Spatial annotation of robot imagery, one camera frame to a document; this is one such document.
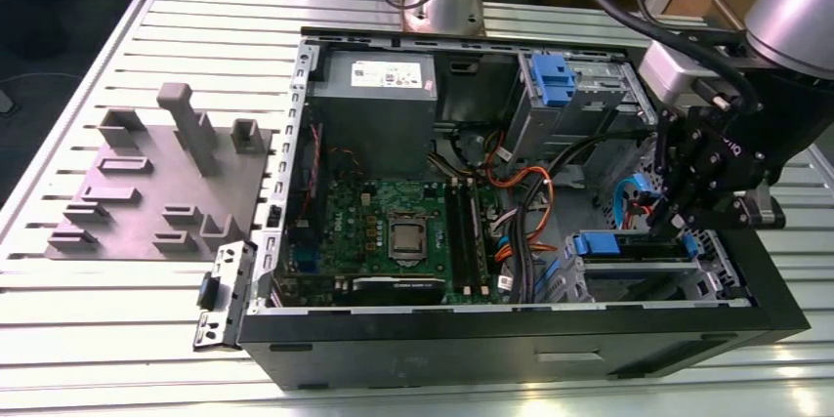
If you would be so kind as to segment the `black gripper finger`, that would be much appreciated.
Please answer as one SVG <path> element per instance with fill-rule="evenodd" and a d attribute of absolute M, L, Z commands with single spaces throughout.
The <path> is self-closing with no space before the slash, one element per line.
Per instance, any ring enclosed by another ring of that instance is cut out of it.
<path fill-rule="evenodd" d="M 654 151 L 654 172 L 661 177 L 659 198 L 650 215 L 650 234 L 671 239 L 683 223 L 675 218 L 693 205 L 695 177 L 691 171 L 695 152 L 695 107 L 667 107 L 659 114 Z"/>
<path fill-rule="evenodd" d="M 686 227 L 697 230 L 782 229 L 786 215 L 778 200 L 767 193 L 747 191 L 699 201 L 682 213 Z"/>

